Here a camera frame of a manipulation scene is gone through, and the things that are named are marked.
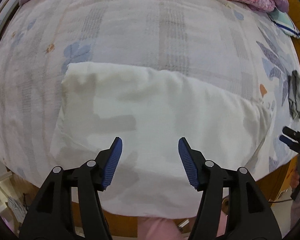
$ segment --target human hand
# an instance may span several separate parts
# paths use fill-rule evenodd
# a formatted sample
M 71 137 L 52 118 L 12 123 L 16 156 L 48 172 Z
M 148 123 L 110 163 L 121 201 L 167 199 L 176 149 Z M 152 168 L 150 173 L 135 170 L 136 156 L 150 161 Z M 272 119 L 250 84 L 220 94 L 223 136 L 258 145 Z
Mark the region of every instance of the human hand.
M 290 181 L 290 186 L 292 189 L 295 189 L 299 185 L 299 179 L 300 179 L 300 175 L 298 174 L 298 172 L 296 170 L 293 171 L 293 174 L 291 176 L 291 181 Z

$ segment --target patterned bed sheet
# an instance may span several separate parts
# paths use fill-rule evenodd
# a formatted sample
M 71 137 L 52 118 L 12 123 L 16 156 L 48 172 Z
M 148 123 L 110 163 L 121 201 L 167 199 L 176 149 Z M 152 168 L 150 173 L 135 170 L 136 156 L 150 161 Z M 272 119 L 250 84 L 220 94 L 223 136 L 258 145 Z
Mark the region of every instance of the patterned bed sheet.
M 266 14 L 226 0 L 31 0 L 0 42 L 0 160 L 36 186 L 56 164 L 67 65 L 84 61 L 178 71 L 263 104 L 272 118 L 263 154 L 251 149 L 238 164 L 255 179 L 295 156 L 278 137 L 285 125 L 300 130 L 287 100 L 300 65 Z

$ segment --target silver screw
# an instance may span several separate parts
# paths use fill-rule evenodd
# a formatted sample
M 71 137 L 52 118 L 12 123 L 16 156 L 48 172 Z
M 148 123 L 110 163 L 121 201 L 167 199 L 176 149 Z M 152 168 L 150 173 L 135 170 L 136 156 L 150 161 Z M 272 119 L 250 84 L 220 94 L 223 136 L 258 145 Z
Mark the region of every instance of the silver screw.
M 54 167 L 52 171 L 53 171 L 53 173 L 59 173 L 61 171 L 61 168 L 59 166 L 57 166 L 57 167 Z
M 213 167 L 214 163 L 212 161 L 206 161 L 204 163 L 207 167 Z
M 89 167 L 93 167 L 94 165 L 96 165 L 96 162 L 94 160 L 87 162 L 87 166 L 89 166 Z
M 247 174 L 248 173 L 248 170 L 245 168 L 245 167 L 241 167 L 239 169 L 239 171 L 242 173 L 242 174 Z

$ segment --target mattress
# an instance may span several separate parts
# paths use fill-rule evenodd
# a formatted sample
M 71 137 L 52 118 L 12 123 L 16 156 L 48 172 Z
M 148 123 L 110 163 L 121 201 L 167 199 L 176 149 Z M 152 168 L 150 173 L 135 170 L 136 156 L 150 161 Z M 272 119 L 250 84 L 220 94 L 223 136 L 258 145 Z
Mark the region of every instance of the mattress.
M 86 61 L 176 71 L 266 108 L 267 136 L 237 164 L 255 180 L 296 154 L 279 136 L 285 125 L 300 131 L 287 100 L 300 65 L 266 14 L 226 0 L 30 0 L 0 42 L 0 161 L 38 187 L 69 161 L 56 160 L 50 144 L 67 66 Z

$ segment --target pink pants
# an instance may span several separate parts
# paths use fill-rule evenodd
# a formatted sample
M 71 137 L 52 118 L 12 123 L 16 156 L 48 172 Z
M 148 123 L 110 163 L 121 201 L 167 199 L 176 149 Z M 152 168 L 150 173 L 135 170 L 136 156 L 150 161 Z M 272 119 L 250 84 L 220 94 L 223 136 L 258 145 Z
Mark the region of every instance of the pink pants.
M 221 212 L 217 236 L 225 233 L 226 222 L 227 216 Z M 184 238 L 173 220 L 138 217 L 138 240 L 184 240 Z

